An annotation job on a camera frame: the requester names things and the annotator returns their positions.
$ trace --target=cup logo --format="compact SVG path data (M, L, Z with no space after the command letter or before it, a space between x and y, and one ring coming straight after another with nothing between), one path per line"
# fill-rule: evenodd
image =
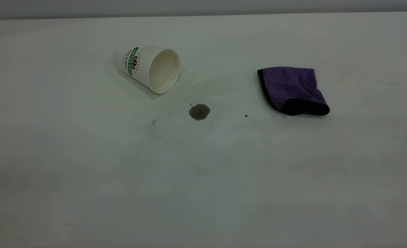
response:
M130 57L125 59L128 73L133 75L133 73L138 71L139 62L141 60L141 54L138 52L139 47L135 47L133 50L130 50L128 54L131 53Z

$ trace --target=microfiber towel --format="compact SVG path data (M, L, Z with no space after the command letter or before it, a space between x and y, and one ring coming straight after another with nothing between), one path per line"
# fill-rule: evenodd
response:
M327 115L330 112L317 89L315 70L272 67L258 70L258 76L266 100L275 109L288 115Z

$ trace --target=smudge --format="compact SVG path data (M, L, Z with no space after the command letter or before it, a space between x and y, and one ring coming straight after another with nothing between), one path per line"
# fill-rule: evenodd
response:
M205 104L197 104L192 107L188 113L194 120L200 121L205 119L210 114L211 109Z
M156 122L158 122L158 119L152 120L152 121L150 122L150 124L147 125L148 130L149 130L150 132L155 132L155 131L157 130Z

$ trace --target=white surface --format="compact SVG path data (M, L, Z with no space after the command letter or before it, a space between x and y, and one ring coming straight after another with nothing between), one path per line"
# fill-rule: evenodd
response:
M177 84L119 72L123 41ZM269 66L331 113L273 111ZM407 13L0 21L0 247L407 247Z

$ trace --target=paper cup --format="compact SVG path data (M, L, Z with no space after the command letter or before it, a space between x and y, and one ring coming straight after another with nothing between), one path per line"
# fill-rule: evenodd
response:
M125 44L113 54L115 65L157 94L173 87L179 76L179 57L172 49Z

